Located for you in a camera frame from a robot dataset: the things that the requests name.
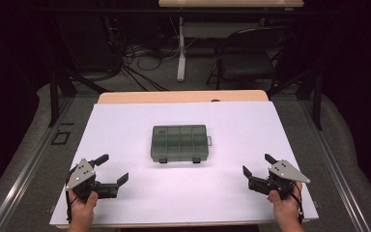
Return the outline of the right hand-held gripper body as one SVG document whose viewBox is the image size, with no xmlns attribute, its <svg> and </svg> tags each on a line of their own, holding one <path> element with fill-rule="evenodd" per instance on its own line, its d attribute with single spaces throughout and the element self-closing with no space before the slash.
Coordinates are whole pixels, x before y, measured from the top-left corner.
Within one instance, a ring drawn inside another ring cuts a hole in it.
<svg viewBox="0 0 371 232">
<path fill-rule="evenodd" d="M 302 174 L 290 162 L 283 159 L 269 167 L 269 176 L 267 179 L 253 176 L 247 180 L 250 190 L 265 195 L 269 195 L 271 190 L 277 190 L 281 198 L 287 198 L 293 192 L 296 182 L 310 183 L 308 177 Z"/>
</svg>

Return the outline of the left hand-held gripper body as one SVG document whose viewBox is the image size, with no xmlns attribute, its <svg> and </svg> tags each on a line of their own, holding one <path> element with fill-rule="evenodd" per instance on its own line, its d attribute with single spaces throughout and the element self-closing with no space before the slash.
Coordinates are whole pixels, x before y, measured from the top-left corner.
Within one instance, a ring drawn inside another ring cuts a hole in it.
<svg viewBox="0 0 371 232">
<path fill-rule="evenodd" d="M 71 171 L 66 181 L 66 192 L 72 190 L 77 197 L 86 202 L 91 192 L 98 194 L 99 199 L 116 198 L 119 187 L 117 184 L 102 184 L 97 181 L 94 161 L 82 159 Z"/>
</svg>

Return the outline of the grey clear plastic organizer box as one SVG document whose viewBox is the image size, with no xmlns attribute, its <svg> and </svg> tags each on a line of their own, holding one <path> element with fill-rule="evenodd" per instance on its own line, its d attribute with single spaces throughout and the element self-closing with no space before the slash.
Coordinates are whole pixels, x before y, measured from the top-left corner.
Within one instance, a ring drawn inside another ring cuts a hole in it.
<svg viewBox="0 0 371 232">
<path fill-rule="evenodd" d="M 154 162 L 191 161 L 200 163 L 209 156 L 205 125 L 154 126 L 151 158 Z"/>
</svg>

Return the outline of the person's left hand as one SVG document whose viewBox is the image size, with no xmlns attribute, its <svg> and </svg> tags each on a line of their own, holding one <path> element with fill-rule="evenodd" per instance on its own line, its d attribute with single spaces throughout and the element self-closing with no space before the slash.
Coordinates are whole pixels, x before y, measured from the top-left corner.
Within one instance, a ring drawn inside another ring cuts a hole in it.
<svg viewBox="0 0 371 232">
<path fill-rule="evenodd" d="M 94 209 L 98 202 L 98 194 L 91 192 L 86 202 L 82 202 L 77 195 L 69 191 L 71 207 L 71 223 L 68 232 L 89 232 L 94 219 Z"/>
</svg>

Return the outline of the person's right hand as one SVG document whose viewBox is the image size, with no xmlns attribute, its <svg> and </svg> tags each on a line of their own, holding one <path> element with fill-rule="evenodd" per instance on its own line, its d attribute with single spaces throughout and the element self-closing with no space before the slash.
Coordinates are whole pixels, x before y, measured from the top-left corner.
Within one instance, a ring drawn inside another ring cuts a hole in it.
<svg viewBox="0 0 371 232">
<path fill-rule="evenodd" d="M 273 205 L 273 215 L 282 232 L 304 232 L 299 223 L 299 203 L 293 196 L 282 200 L 277 190 L 271 190 L 268 200 Z"/>
</svg>

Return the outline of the black metal stand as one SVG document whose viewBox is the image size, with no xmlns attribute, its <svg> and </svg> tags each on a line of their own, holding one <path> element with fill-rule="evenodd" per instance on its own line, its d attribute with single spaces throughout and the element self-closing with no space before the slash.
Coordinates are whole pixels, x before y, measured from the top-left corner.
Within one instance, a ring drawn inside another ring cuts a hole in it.
<svg viewBox="0 0 371 232">
<path fill-rule="evenodd" d="M 321 107 L 322 107 L 322 94 L 323 94 L 323 74 L 320 71 L 308 70 L 301 72 L 293 78 L 283 81 L 276 87 L 272 87 L 268 92 L 267 96 L 271 98 L 282 90 L 288 88 L 295 82 L 300 81 L 300 87 L 296 92 L 296 96 L 299 100 L 307 99 L 310 94 L 313 94 L 312 103 L 312 122 L 316 128 L 321 131 Z"/>
<path fill-rule="evenodd" d="M 55 69 L 50 76 L 49 92 L 50 92 L 50 107 L 51 117 L 49 125 L 53 127 L 60 118 L 60 104 L 59 104 L 59 91 L 67 98 L 74 98 L 77 94 L 77 90 L 72 84 L 76 80 L 77 82 L 89 87 L 99 94 L 107 93 L 107 90 L 100 87 L 93 81 L 83 77 L 81 74 L 72 71 L 68 68 Z"/>
</svg>

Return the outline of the black folding chair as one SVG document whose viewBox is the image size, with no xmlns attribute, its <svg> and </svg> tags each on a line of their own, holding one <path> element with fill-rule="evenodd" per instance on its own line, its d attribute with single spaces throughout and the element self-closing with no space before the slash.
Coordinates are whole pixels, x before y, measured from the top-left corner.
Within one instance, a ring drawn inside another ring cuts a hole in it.
<svg viewBox="0 0 371 232">
<path fill-rule="evenodd" d="M 222 81 L 268 80 L 272 89 L 281 58 L 295 38 L 286 27 L 247 28 L 229 35 L 214 49 L 215 63 L 206 83 L 215 77 L 219 90 Z"/>
</svg>

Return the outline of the white-legged wooden desk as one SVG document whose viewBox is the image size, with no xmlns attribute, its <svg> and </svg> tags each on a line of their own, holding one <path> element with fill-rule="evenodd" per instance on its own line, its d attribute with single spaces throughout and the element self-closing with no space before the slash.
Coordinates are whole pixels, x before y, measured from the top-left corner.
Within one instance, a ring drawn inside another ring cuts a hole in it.
<svg viewBox="0 0 371 232">
<path fill-rule="evenodd" d="M 174 10 L 192 9 L 279 9 L 288 10 L 302 8 L 303 0 L 158 0 L 158 5 L 162 8 Z M 179 65 L 177 72 L 177 80 L 182 82 L 186 78 L 186 44 L 185 38 L 193 39 L 210 39 L 210 38 L 225 38 L 238 29 L 243 29 L 247 26 L 254 26 L 254 23 L 239 23 L 239 22 L 187 22 L 182 16 L 179 17 Z"/>
</svg>

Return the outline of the aluminium floor rail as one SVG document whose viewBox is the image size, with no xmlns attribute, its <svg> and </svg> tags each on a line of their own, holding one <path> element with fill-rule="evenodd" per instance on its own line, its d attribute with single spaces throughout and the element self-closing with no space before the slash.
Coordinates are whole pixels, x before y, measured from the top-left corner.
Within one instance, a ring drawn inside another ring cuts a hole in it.
<svg viewBox="0 0 371 232">
<path fill-rule="evenodd" d="M 325 135 L 317 128 L 313 121 L 310 103 L 308 101 L 300 101 L 300 106 L 308 122 L 309 128 L 311 128 L 314 136 L 317 138 L 318 143 L 322 148 L 324 162 L 339 193 L 341 201 L 347 211 L 347 214 L 354 226 L 354 229 L 356 232 L 371 232 L 371 229 L 363 213 L 361 212 L 357 200 L 352 193 L 350 186 L 346 182 L 346 179 L 333 155 L 333 152 L 328 145 Z"/>
<path fill-rule="evenodd" d="M 58 119 L 50 126 L 50 101 L 41 99 L 31 126 L 0 178 L 0 232 L 5 229 L 28 189 L 42 161 L 44 150 L 56 134 L 60 121 L 68 113 L 72 103 L 73 98 L 61 100 Z"/>
</svg>

